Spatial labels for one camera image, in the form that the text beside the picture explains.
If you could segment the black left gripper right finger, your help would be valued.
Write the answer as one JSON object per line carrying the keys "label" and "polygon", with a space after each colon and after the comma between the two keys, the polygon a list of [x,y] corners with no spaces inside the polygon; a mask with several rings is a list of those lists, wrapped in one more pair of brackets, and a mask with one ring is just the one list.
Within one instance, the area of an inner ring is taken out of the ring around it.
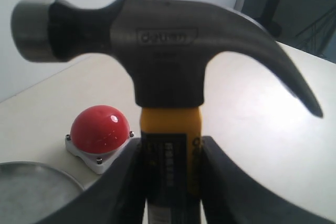
{"label": "black left gripper right finger", "polygon": [[203,137],[201,200],[207,223],[330,223],[276,195]]}

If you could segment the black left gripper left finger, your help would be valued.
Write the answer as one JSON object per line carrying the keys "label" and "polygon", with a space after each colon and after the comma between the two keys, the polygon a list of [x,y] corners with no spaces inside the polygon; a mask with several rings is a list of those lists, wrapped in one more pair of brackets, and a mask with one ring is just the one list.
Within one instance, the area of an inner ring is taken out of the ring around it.
{"label": "black left gripper left finger", "polygon": [[133,138],[94,184],[40,223],[142,223],[145,177],[141,139]]}

